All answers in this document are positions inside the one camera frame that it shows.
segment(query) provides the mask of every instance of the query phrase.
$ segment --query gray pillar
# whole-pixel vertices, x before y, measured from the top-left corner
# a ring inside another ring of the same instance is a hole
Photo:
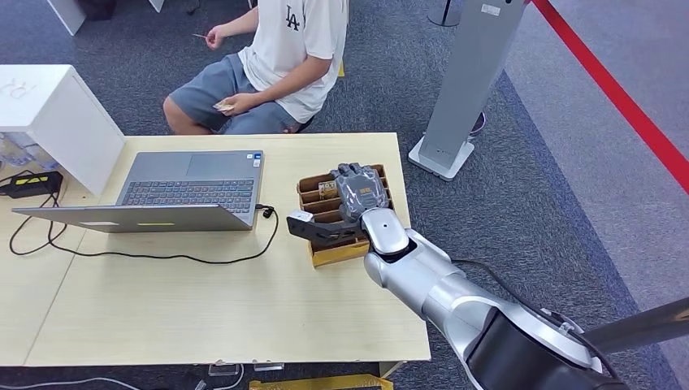
[[[689,335],[689,298],[603,325],[584,335],[603,353]]]
[[[465,0],[448,69],[426,135],[409,160],[450,181],[474,150],[466,142],[524,13],[523,0]]]

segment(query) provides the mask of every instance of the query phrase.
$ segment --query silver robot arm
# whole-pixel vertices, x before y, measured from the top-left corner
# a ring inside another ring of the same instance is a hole
[[[365,235],[370,241],[364,258],[368,275],[438,328],[477,389],[628,389],[605,360],[613,377],[602,375],[595,347],[574,322],[547,310],[537,312],[520,297],[515,296],[523,305],[496,297],[471,283],[442,249],[404,229],[388,209],[372,167],[340,164],[331,174],[343,222],[317,223],[312,214],[294,211],[287,218],[289,231],[320,245]]]
[[[438,328],[477,389],[627,388],[602,375],[600,360],[567,334],[575,324],[557,327],[471,283],[393,210],[368,210],[361,221],[371,242],[368,275]]]

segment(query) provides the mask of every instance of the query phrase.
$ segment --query laptop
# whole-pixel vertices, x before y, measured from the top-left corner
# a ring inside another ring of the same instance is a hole
[[[140,152],[115,206],[23,208],[15,213],[100,232],[251,230],[263,152]]]

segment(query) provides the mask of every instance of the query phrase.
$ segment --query charger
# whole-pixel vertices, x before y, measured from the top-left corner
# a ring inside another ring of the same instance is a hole
[[[12,199],[35,197],[56,193],[63,184],[63,175],[58,171],[18,175],[11,178],[9,184],[0,187],[0,193]]]

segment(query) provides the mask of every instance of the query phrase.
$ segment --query laptop keyboard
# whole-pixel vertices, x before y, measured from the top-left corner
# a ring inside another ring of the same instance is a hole
[[[221,205],[248,214],[253,192],[253,180],[139,181],[129,185],[122,205]]]

